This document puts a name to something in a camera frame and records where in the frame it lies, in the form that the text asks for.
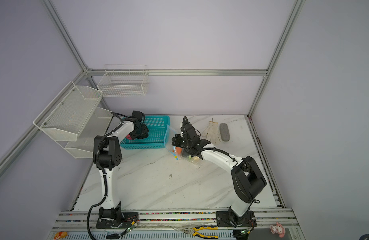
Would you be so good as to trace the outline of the clear zip bag blue zipper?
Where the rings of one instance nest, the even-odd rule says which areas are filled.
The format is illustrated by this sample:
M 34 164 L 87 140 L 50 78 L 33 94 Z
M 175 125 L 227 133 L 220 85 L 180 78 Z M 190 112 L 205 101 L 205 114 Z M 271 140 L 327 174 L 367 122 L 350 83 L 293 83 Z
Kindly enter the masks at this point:
M 188 153 L 185 152 L 184 148 L 177 147 L 173 145 L 173 138 L 179 132 L 172 128 L 170 125 L 167 125 L 165 137 L 164 137 L 164 145 L 166 150 L 168 150 L 175 158 L 175 160 L 183 160 L 193 165 L 193 168 L 198 169 L 202 166 L 202 160 L 198 157 L 191 157 Z

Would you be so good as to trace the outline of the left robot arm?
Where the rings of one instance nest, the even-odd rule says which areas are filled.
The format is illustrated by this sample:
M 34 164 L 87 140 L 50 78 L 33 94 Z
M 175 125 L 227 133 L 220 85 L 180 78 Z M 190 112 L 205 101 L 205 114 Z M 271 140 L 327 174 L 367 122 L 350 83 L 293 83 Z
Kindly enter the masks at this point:
M 93 163 L 101 174 L 103 198 L 89 208 L 88 216 L 98 207 L 100 222 L 120 224 L 123 214 L 114 177 L 115 170 L 122 161 L 120 142 L 124 138 L 145 139 L 149 136 L 149 129 L 145 124 L 145 114 L 140 111 L 133 111 L 131 116 L 115 112 L 111 112 L 111 115 L 120 121 L 119 124 L 108 133 L 94 138 Z

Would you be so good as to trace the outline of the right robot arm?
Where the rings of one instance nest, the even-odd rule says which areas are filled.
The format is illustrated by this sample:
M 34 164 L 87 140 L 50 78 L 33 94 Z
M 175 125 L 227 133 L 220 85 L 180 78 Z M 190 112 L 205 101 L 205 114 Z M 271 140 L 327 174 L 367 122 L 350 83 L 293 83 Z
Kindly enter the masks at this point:
M 251 156 L 236 157 L 218 149 L 211 141 L 201 138 L 187 117 L 183 117 L 180 130 L 181 133 L 172 138 L 174 147 L 182 148 L 190 157 L 211 162 L 231 174 L 236 198 L 229 207 L 228 214 L 231 220 L 243 219 L 252 204 L 260 203 L 256 196 L 267 186 L 255 159 Z

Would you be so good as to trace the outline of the teal plastic basket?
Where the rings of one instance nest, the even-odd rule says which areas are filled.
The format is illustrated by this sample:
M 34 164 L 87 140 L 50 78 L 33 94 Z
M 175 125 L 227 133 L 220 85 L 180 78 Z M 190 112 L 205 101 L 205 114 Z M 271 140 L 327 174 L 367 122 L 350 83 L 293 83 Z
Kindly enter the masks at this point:
M 120 143 L 120 147 L 125 150 L 165 148 L 167 141 L 166 131 L 170 123 L 170 117 L 167 115 L 147 115 L 145 124 L 149 130 L 149 136 L 145 139 L 135 140 L 124 138 Z

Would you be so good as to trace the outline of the white work glove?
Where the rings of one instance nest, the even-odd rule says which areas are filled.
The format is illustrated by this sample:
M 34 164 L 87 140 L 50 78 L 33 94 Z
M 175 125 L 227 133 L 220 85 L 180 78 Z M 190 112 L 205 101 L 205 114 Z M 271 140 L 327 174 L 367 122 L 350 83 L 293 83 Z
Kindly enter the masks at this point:
M 201 136 L 214 145 L 219 145 L 222 141 L 219 125 L 213 119 L 208 122 L 208 127 L 202 132 Z

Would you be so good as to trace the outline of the grey oval stone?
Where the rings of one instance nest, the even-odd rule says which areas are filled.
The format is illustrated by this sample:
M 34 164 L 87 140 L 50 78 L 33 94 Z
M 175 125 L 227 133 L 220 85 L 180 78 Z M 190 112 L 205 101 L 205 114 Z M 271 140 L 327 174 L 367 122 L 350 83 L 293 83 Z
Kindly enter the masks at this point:
M 219 132 L 220 132 L 221 140 L 223 142 L 229 142 L 229 140 L 230 140 L 230 133 L 229 133 L 228 125 L 226 123 L 221 123 L 219 125 Z

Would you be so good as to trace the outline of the white mesh shelf lower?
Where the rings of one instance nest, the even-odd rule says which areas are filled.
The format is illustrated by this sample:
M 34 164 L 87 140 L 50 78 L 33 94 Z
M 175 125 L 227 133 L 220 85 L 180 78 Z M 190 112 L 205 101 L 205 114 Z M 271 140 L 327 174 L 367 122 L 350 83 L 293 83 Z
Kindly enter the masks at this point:
M 112 118 L 111 111 L 96 108 L 75 142 L 57 142 L 57 144 L 75 159 L 91 159 L 93 157 L 94 138 L 106 133 Z

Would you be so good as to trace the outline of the white mesh shelf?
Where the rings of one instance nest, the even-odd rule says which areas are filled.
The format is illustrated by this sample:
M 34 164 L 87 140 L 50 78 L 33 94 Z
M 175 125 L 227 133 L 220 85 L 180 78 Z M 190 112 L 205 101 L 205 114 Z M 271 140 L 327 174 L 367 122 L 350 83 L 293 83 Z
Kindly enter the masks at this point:
M 33 124 L 56 142 L 75 142 L 102 97 L 97 89 L 69 82 Z
M 111 111 L 96 108 L 75 142 L 57 142 L 57 144 L 75 159 L 91 159 L 93 157 L 94 138 L 106 133 L 112 118 Z

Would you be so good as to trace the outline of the white mesh shelf upper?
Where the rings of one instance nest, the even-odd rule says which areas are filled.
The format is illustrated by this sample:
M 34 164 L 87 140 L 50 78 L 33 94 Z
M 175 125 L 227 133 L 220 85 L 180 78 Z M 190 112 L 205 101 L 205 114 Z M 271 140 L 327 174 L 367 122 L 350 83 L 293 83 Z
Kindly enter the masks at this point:
M 56 142 L 75 142 L 102 97 L 97 89 L 69 82 L 33 124 Z

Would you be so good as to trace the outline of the pink toy figure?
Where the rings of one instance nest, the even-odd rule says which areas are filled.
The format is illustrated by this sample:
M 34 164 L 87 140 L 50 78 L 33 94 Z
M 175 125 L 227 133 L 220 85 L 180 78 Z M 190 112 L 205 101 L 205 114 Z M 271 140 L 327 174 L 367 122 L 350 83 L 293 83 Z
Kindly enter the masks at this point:
M 285 228 L 279 222 L 277 222 L 275 225 L 270 225 L 270 231 L 272 234 L 278 234 L 280 238 L 285 236 Z

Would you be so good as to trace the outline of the yellow toy figure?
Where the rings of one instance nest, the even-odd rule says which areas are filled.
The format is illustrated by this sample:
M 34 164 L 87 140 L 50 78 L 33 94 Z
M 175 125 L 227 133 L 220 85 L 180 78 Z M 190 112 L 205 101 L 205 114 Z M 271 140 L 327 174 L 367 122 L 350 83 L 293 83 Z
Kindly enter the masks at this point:
M 68 236 L 68 233 L 67 233 L 67 232 L 57 232 L 57 233 L 54 235 L 53 240 L 63 240 L 63 239 L 65 239 L 67 236 Z

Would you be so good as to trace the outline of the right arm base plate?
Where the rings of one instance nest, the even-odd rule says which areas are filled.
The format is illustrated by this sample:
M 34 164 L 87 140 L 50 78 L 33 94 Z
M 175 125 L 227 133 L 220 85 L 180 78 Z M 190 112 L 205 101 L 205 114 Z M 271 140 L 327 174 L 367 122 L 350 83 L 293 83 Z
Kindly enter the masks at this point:
M 238 217 L 233 211 L 217 211 L 215 215 L 218 227 L 239 228 L 257 226 L 256 217 L 251 210 L 247 210 L 241 217 Z

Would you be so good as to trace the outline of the yellow handled pliers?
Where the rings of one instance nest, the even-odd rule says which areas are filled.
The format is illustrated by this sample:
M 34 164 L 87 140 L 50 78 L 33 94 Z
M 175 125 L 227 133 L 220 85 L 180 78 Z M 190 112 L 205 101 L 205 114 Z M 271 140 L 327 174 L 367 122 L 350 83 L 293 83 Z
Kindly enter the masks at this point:
M 184 234 L 187 235 L 191 235 L 193 237 L 196 238 L 201 238 L 201 239 L 212 239 L 212 240 L 217 240 L 219 239 L 218 236 L 215 235 L 205 235 L 202 231 L 206 231 L 206 230 L 217 230 L 217 227 L 212 227 L 212 226 L 200 226 L 200 227 L 188 227 L 188 228 L 180 228 L 179 231 L 183 232 Z

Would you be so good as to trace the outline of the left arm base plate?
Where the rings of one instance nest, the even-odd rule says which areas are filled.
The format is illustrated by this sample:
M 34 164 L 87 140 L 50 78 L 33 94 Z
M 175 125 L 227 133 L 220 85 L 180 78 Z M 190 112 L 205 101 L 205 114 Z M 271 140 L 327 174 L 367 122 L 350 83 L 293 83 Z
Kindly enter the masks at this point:
M 137 212 L 122 212 L 115 209 L 99 210 L 99 218 L 96 224 L 97 229 L 127 229 L 133 222 L 137 222 L 139 213 Z

